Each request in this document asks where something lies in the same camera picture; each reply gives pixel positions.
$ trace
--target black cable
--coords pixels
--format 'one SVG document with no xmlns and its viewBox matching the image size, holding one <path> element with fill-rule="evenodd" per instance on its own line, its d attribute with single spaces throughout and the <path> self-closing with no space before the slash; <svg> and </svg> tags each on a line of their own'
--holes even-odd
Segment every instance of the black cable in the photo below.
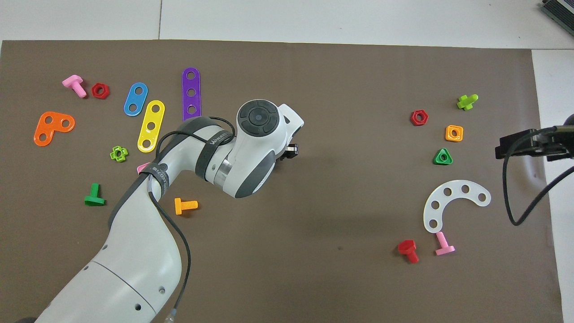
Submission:
<svg viewBox="0 0 574 323">
<path fill-rule="evenodd" d="M 156 198 L 153 196 L 153 193 L 148 192 L 148 195 L 149 195 L 149 198 L 152 200 L 153 205 L 156 206 L 156 209 L 161 213 L 161 215 L 166 219 L 166 221 L 168 221 L 169 224 L 171 224 L 172 227 L 175 229 L 175 231 L 177 231 L 177 233 L 180 235 L 181 239 L 183 240 L 183 244 L 185 245 L 185 251 L 187 251 L 187 270 L 185 271 L 185 278 L 183 280 L 183 285 L 181 286 L 180 294 L 177 297 L 175 305 L 173 305 L 173 308 L 177 309 L 177 306 L 179 305 L 181 297 L 183 296 L 185 286 L 187 285 L 187 280 L 189 278 L 189 272 L 191 270 L 191 251 L 189 250 L 189 244 L 187 244 L 187 240 L 185 239 L 183 232 L 180 230 L 180 228 L 177 226 L 177 224 L 175 222 L 173 222 L 172 218 L 170 218 L 170 216 L 163 210 L 163 208 L 160 206 L 160 204 L 156 201 Z"/>
<path fill-rule="evenodd" d="M 524 222 L 524 220 L 526 220 L 526 218 L 528 217 L 530 212 L 532 212 L 532 210 L 534 209 L 536 204 L 538 204 L 538 202 L 542 199 L 542 197 L 544 197 L 544 195 L 546 195 L 546 193 L 548 193 L 548 191 L 552 187 L 554 187 L 556 184 L 558 184 L 559 181 L 561 181 L 566 176 L 568 176 L 572 171 L 574 171 L 574 167 L 570 173 L 568 173 L 568 171 L 570 171 L 570 170 L 565 171 L 560 176 L 558 176 L 556 179 L 554 179 L 550 184 L 548 184 L 546 187 L 544 187 L 544 189 L 536 196 L 536 198 L 534 200 L 532 200 L 532 202 L 526 208 L 526 210 L 524 211 L 522 216 L 520 216 L 518 221 L 514 220 L 514 217 L 512 215 L 512 211 L 510 210 L 510 202 L 508 199 L 508 187 L 507 187 L 507 183 L 506 183 L 506 168 L 508 167 L 508 161 L 509 161 L 510 157 L 512 156 L 512 154 L 514 153 L 514 151 L 516 150 L 516 148 L 518 148 L 518 146 L 520 144 L 522 144 L 524 141 L 526 141 L 526 140 L 528 140 L 528 139 L 530 139 L 530 138 L 532 138 L 538 134 L 550 134 L 552 132 L 555 132 L 556 129 L 557 128 L 555 126 L 553 126 L 550 128 L 543 128 L 543 129 L 525 134 L 524 136 L 520 137 L 517 141 L 515 141 L 514 144 L 512 144 L 510 146 L 510 148 L 508 149 L 508 151 L 506 152 L 506 156 L 504 158 L 504 163 L 502 164 L 502 194 L 504 195 L 504 203 L 506 206 L 506 213 L 508 214 L 508 218 L 510 220 L 510 223 L 512 223 L 515 226 L 521 225 Z"/>
<path fill-rule="evenodd" d="M 170 131 L 168 133 L 166 133 L 158 142 L 157 142 L 157 149 L 156 149 L 156 159 L 160 156 L 160 148 L 161 148 L 161 144 L 164 142 L 164 140 L 169 137 L 169 136 L 173 136 L 174 134 L 184 134 L 186 136 L 190 136 L 193 137 L 199 141 L 202 141 L 204 143 L 207 142 L 207 140 L 201 138 L 200 136 L 197 136 L 193 133 L 189 133 L 189 132 L 185 132 L 185 131 L 181 131 L 181 130 L 174 130 L 174 131 Z"/>
<path fill-rule="evenodd" d="M 231 127 L 231 134 L 232 134 L 232 136 L 231 136 L 231 137 L 228 137 L 228 138 L 225 139 L 225 140 L 223 140 L 223 141 L 221 142 L 221 145 L 225 145 L 225 144 L 230 143 L 231 140 L 233 140 L 233 138 L 235 137 L 235 127 L 233 126 L 233 124 L 231 124 L 231 122 L 225 120 L 224 118 L 220 118 L 220 117 L 210 117 L 210 119 L 223 121 L 223 122 L 227 123 L 227 124 L 229 125 L 229 127 Z"/>
<path fill-rule="evenodd" d="M 225 145 L 231 142 L 231 140 L 233 140 L 233 138 L 235 137 L 235 127 L 233 126 L 233 124 L 231 124 L 231 122 L 225 120 L 224 118 L 220 118 L 220 117 L 210 117 L 210 119 L 214 119 L 214 120 L 219 120 L 219 121 L 223 121 L 225 123 L 227 123 L 229 125 L 229 127 L 231 127 L 231 131 L 232 131 L 232 136 L 228 137 L 227 139 L 223 140 L 221 145 Z M 162 136 L 162 138 L 157 142 L 157 149 L 156 149 L 156 159 L 160 156 L 160 150 L 161 150 L 161 144 L 164 142 L 164 140 L 169 137 L 169 136 L 173 136 L 174 134 L 184 134 L 186 136 L 190 136 L 193 137 L 199 141 L 201 141 L 202 143 L 206 143 L 207 140 L 201 138 L 200 136 L 197 136 L 193 133 L 189 133 L 189 132 L 185 132 L 185 131 L 181 131 L 181 130 L 174 130 L 174 131 L 170 131 L 168 133 L 166 133 L 165 135 Z"/>
</svg>

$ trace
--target white floor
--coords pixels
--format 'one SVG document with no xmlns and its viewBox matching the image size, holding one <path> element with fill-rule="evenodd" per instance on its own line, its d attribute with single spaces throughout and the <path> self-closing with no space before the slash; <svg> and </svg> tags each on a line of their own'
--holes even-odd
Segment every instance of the white floor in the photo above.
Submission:
<svg viewBox="0 0 574 323">
<path fill-rule="evenodd" d="M 529 48 L 541 125 L 574 113 L 574 36 L 535 0 L 0 0 L 0 40 L 204 39 Z M 574 161 L 545 163 L 549 182 Z M 550 192 L 564 322 L 574 323 L 574 178 Z"/>
</svg>

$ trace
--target lime green bolt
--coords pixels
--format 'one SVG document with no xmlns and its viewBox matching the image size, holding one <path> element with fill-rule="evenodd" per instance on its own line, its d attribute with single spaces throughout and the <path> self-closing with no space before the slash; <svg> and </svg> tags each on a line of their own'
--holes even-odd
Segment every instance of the lime green bolt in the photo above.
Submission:
<svg viewBox="0 0 574 323">
<path fill-rule="evenodd" d="M 93 183 L 90 188 L 90 196 L 84 197 L 84 204 L 88 206 L 102 206 L 106 202 L 105 199 L 98 197 L 98 191 L 100 190 L 100 184 Z"/>
<path fill-rule="evenodd" d="M 126 156 L 127 156 L 127 149 L 122 146 L 116 146 L 112 148 L 112 151 L 110 153 L 110 157 L 112 158 L 112 160 L 115 160 L 118 163 L 125 162 Z"/>
<path fill-rule="evenodd" d="M 458 105 L 459 109 L 469 111 L 470 109 L 472 109 L 472 104 L 476 102 L 476 100 L 478 100 L 478 95 L 476 94 L 472 94 L 470 97 L 463 95 L 462 97 L 459 98 L 459 103 L 457 103 L 456 105 Z"/>
</svg>

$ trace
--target clear tube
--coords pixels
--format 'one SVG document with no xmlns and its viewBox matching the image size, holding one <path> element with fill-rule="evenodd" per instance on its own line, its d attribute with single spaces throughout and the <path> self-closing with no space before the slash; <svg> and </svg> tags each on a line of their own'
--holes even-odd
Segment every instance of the clear tube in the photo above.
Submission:
<svg viewBox="0 0 574 323">
<path fill-rule="evenodd" d="M 165 318 L 164 323 L 174 323 L 176 319 L 176 312 L 176 309 L 172 309 L 171 312 L 169 312 L 169 315 Z"/>
</svg>

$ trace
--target red bolt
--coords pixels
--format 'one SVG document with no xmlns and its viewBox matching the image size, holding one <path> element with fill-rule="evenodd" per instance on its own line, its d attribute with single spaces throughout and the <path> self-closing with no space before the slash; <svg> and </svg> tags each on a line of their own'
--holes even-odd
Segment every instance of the red bolt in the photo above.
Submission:
<svg viewBox="0 0 574 323">
<path fill-rule="evenodd" d="M 425 110 L 415 110 L 410 115 L 410 121 L 415 126 L 422 126 L 426 124 L 426 121 L 429 120 L 429 115 L 425 112 Z"/>
<path fill-rule="evenodd" d="M 413 264 L 418 263 L 418 256 L 415 250 L 417 245 L 415 245 L 414 240 L 405 240 L 398 245 L 398 251 L 402 255 L 406 255 L 409 261 Z"/>
</svg>

